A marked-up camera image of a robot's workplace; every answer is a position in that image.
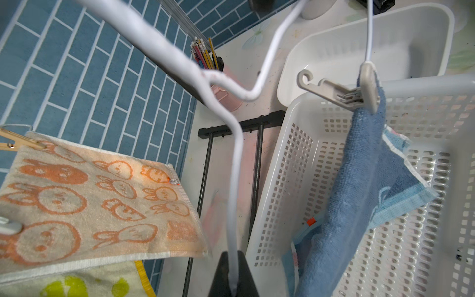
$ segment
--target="plastic clip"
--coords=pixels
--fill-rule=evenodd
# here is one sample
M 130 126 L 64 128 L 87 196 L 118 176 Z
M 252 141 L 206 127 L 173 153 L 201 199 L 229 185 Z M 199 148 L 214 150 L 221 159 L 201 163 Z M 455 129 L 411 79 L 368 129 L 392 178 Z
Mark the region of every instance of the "plastic clip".
M 326 78 L 322 79 L 318 85 L 307 84 L 304 82 L 304 77 L 307 78 L 307 81 L 311 81 L 314 76 L 309 70 L 304 69 L 297 75 L 297 85 L 301 89 L 314 93 L 349 111 L 365 107 L 374 114 L 380 103 L 375 73 L 374 64 L 364 62 L 360 68 L 360 87 L 349 89 Z

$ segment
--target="white plastic basket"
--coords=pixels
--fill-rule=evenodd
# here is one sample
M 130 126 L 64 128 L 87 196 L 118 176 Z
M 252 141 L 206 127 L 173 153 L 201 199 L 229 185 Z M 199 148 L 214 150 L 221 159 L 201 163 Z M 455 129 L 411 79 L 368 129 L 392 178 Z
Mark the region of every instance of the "white plastic basket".
M 365 233 L 334 296 L 475 296 L 475 74 L 382 84 L 387 124 L 439 197 Z M 351 112 L 309 93 L 289 106 L 246 258 L 260 296 L 288 296 L 281 255 L 325 209 Z

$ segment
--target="blue brick tile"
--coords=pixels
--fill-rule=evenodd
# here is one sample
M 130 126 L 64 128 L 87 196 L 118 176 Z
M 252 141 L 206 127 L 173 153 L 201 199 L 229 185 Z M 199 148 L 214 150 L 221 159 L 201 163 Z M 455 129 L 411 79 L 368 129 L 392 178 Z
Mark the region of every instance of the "blue brick tile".
M 138 48 L 134 48 L 132 51 L 132 55 L 130 56 L 129 68 L 137 73 L 140 73 L 143 59 L 145 59 L 145 55 L 141 51 L 139 51 Z
M 157 160 L 157 155 L 158 155 L 158 147 L 149 145 L 149 150 L 145 158 L 150 161 L 155 161 Z
M 18 22 L 41 34 L 55 4 L 56 0 L 28 1 Z
M 84 93 L 77 93 L 71 114 L 67 120 L 66 127 L 63 132 L 63 139 L 78 143 L 81 140 L 84 127 L 86 126 L 89 112 L 91 111 L 94 97 Z
M 247 17 L 243 18 L 236 24 L 231 26 L 231 32 L 234 34 L 240 33 L 242 30 L 247 29 L 249 26 L 257 22 L 259 19 L 257 18 L 257 15 L 255 13 L 251 13 Z
M 124 73 L 125 63 L 129 57 L 129 52 L 130 49 L 122 42 L 117 43 L 117 46 L 115 46 L 114 56 L 112 57 L 109 70 L 107 71 L 108 78 L 120 83 L 122 73 Z
M 183 135 L 184 127 L 185 125 L 180 122 L 177 122 L 175 133 L 173 134 L 173 143 L 171 144 L 171 151 L 174 153 L 178 153 L 180 150 L 181 137 Z
M 102 145 L 103 150 L 115 152 L 119 143 L 120 134 L 125 123 L 125 117 L 127 114 L 117 108 L 114 109 L 112 119 L 105 135 L 104 143 Z
M 186 121 L 186 114 L 188 113 L 188 106 L 190 105 L 190 94 L 183 94 L 183 99 L 181 100 L 180 113 L 178 113 L 178 119 L 182 122 Z
M 155 78 L 153 79 L 153 84 L 159 88 L 163 88 L 163 82 L 165 81 L 166 74 L 165 72 L 160 68 L 157 67 L 157 72 L 155 72 Z
M 213 38 L 213 45 L 215 47 L 218 47 L 222 42 L 226 41 L 232 36 L 233 36 L 233 33 L 231 33 L 229 29 L 226 29 L 222 33 L 216 35 L 215 38 Z
M 181 173 L 183 172 L 183 165 L 185 163 L 185 156 L 186 156 L 186 149 L 188 148 L 188 143 L 185 141 L 181 141 L 181 149 L 180 155 L 178 156 L 177 168 L 176 172 L 178 174 L 178 178 L 181 179 Z
M 90 17 L 84 16 L 71 49 L 69 49 L 69 54 L 85 63 L 98 30 L 99 25 Z
M 143 159 L 145 157 L 145 151 L 147 150 L 148 139 L 150 137 L 151 132 L 152 125 L 142 122 L 142 126 L 140 127 L 140 133 L 137 137 L 137 144 L 135 145 L 135 150 L 133 152 L 133 156 L 135 158 Z
M 224 16 L 234 8 L 238 7 L 242 2 L 243 0 L 226 0 L 221 5 L 219 5 L 216 10 L 221 16 Z
M 16 86 L 38 38 L 18 26 L 13 27 L 0 53 L 0 80 Z
M 65 116 L 65 111 L 47 105 L 36 132 L 57 137 Z
M 71 31 L 54 20 L 33 63 L 55 73 L 70 36 Z
M 98 148 L 101 143 L 102 134 L 104 133 L 104 127 L 95 123 L 89 123 L 86 135 L 84 137 L 83 144 L 91 147 Z
M 197 3 L 197 0 L 183 0 L 180 3 L 180 7 L 185 13 L 188 13 Z
M 142 14 L 145 8 L 145 2 L 146 0 L 132 0 L 132 6 Z
M 183 131 L 183 139 L 188 140 L 190 139 L 191 133 L 191 124 L 193 123 L 194 114 L 188 112 L 188 118 L 186 119 L 185 130 Z
M 198 5 L 198 10 L 201 12 L 202 15 L 207 14 L 210 10 L 213 10 L 216 5 L 218 5 L 221 0 L 206 0 L 203 1 L 200 5 Z
M 202 15 L 197 9 L 194 9 L 190 11 L 190 13 L 188 14 L 188 17 L 193 23 L 196 23 L 196 21 L 198 21 L 202 17 Z
M 73 100 L 83 68 L 84 66 L 67 57 L 48 101 L 68 108 L 69 103 Z
M 170 146 L 171 146 L 171 135 L 168 133 L 164 133 L 163 140 L 160 146 L 160 153 L 158 154 L 158 162 L 167 163 Z
M 124 135 L 120 143 L 119 153 L 123 153 L 124 155 L 132 154 L 134 141 L 135 140 L 133 138 L 128 137 L 127 135 Z
M 178 30 L 177 39 L 175 40 L 175 46 L 183 51 L 183 47 L 185 45 L 186 35 L 183 31 Z
M 171 95 L 173 95 L 173 88 L 175 83 L 171 79 L 167 79 L 165 82 L 165 87 L 163 88 L 163 95 L 161 96 L 160 108 L 168 112 L 168 107 L 170 106 Z
M 176 103 L 175 101 L 172 101 L 170 106 L 170 112 L 168 113 L 167 126 L 165 128 L 165 130 L 170 133 L 173 133 L 173 130 L 175 129 L 175 122 L 178 117 L 179 109 L 180 104 Z
M 127 71 L 125 73 L 125 78 L 120 89 L 119 97 L 115 103 L 118 107 L 121 107 L 125 110 L 129 109 L 130 101 L 133 97 L 133 91 L 135 90 L 135 84 L 137 83 L 137 75 Z
M 183 87 L 180 86 L 179 84 L 176 84 L 175 91 L 173 92 L 173 99 L 175 99 L 178 102 L 181 102 L 182 94 L 183 94 Z
M 200 31 L 204 31 L 206 28 L 211 26 L 218 19 L 219 19 L 218 13 L 216 12 L 216 10 L 213 10 L 212 12 L 209 13 L 209 15 L 205 16 L 204 18 L 201 19 L 201 21 L 196 23 L 196 27 Z
M 239 15 L 233 11 L 227 16 L 223 17 L 219 22 L 217 22 L 215 25 L 213 25 L 213 30 L 215 32 L 221 32 L 227 27 L 231 26 L 234 22 L 239 20 Z
M 109 57 L 105 53 L 98 49 L 94 51 L 81 88 L 93 94 L 97 92 L 108 60 Z
M 167 29 L 169 18 L 170 17 L 166 14 L 164 10 L 160 10 L 160 14 L 158 15 L 158 20 L 157 24 L 155 25 L 155 28 L 163 35 L 165 35 L 165 30 Z
M 74 28 L 83 7 L 74 0 L 63 0 L 56 11 L 56 17 L 66 25 Z
M 147 108 L 145 109 L 145 114 L 143 115 L 144 120 L 153 123 L 153 120 L 155 119 L 155 114 L 157 113 L 158 102 L 160 101 L 161 94 L 162 93 L 159 90 L 152 87 L 152 89 L 150 90 Z
M 196 109 L 196 102 L 197 102 L 197 101 L 198 101 L 198 100 L 196 100 L 195 97 L 192 97 L 192 98 L 191 98 L 190 110 L 191 110 L 192 112 L 195 112 L 195 109 Z
M 11 109 L 7 123 L 32 125 L 43 103 L 51 79 L 52 77 L 48 74 L 31 68 Z
M 104 23 L 104 27 L 102 27 L 101 35 L 97 40 L 97 46 L 108 52 L 109 54 L 112 52 L 112 48 L 114 48 L 114 43 L 117 38 L 117 31 L 112 28 L 109 23 Z
M 162 140 L 162 132 L 165 127 L 165 122 L 167 120 L 167 114 L 159 110 L 157 113 L 157 119 L 155 121 L 155 126 L 153 127 L 151 143 L 155 145 L 160 145 L 160 140 Z
M 155 18 L 157 17 L 157 12 L 158 8 L 160 5 L 158 4 L 158 1 L 150 1 L 147 4 L 147 9 L 145 10 L 145 14 L 143 15 L 143 18 L 152 26 L 155 23 Z
M 2 117 L 2 114 L 7 108 L 7 104 L 10 101 L 11 94 L 13 94 L 13 89 L 0 85 L 0 117 Z
M 165 37 L 169 40 L 169 42 L 175 43 L 177 30 L 178 30 L 178 23 L 174 19 L 170 19 L 170 22 L 167 28 L 167 34 L 165 35 Z
M 237 13 L 239 14 L 240 17 L 245 17 L 248 13 L 250 13 L 252 10 L 251 10 L 251 7 L 249 6 L 249 3 L 246 1 L 244 2 L 241 6 L 239 6 L 237 9 L 236 9 Z
M 213 36 L 216 35 L 216 33 L 213 31 L 213 28 L 209 28 L 208 30 L 203 32 L 203 35 L 205 37 L 211 37 L 212 38 Z
M 167 163 L 173 165 L 173 168 L 176 168 L 176 166 L 177 166 L 177 158 L 178 158 L 177 155 L 171 153 L 171 154 L 168 156 L 168 162 L 167 162 Z
M 140 75 L 139 85 L 137 86 L 137 95 L 147 99 L 148 91 L 152 83 L 153 72 L 155 68 L 149 63 L 143 65 L 142 74 Z
M 132 108 L 129 113 L 129 119 L 125 126 L 125 132 L 130 135 L 136 135 L 139 129 L 140 119 L 142 118 L 142 112 L 145 108 L 145 101 L 135 97 L 132 103 Z
M 119 87 L 108 81 L 104 80 L 101 93 L 97 99 L 97 103 L 92 114 L 92 119 L 100 123 L 106 124 L 109 114 L 111 112 L 112 105 L 114 104 L 115 94 Z
M 7 176 L 6 173 L 0 172 L 0 187 L 3 185 L 3 181 L 5 180 L 6 176 Z

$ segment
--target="light blue towel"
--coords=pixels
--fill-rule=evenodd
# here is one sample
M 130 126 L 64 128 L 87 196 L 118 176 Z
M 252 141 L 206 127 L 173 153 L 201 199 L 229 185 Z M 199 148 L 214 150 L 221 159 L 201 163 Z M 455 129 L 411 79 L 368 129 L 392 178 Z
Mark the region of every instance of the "light blue towel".
M 378 93 L 376 114 L 365 108 L 353 113 L 342 166 L 321 234 L 312 238 L 297 297 L 331 296 L 367 229 L 437 196 L 404 156 L 408 138 L 385 126 L 386 97 L 379 85 Z

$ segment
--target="white plastic hanger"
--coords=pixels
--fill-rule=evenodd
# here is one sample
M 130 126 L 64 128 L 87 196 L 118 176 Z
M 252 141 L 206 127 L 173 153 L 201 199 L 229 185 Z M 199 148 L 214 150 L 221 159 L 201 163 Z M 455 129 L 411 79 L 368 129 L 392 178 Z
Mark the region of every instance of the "white plastic hanger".
M 380 97 L 376 88 L 376 67 L 371 62 L 371 49 L 373 44 L 373 0 L 368 0 L 368 35 L 366 43 L 366 55 L 360 67 L 360 86 L 348 89 L 345 86 L 332 82 L 326 78 L 322 79 L 318 85 L 305 83 L 311 81 L 314 76 L 303 69 L 297 75 L 297 85 L 308 92 L 314 93 L 333 104 L 342 108 L 354 111 L 357 108 L 365 107 L 372 114 L 378 110 Z

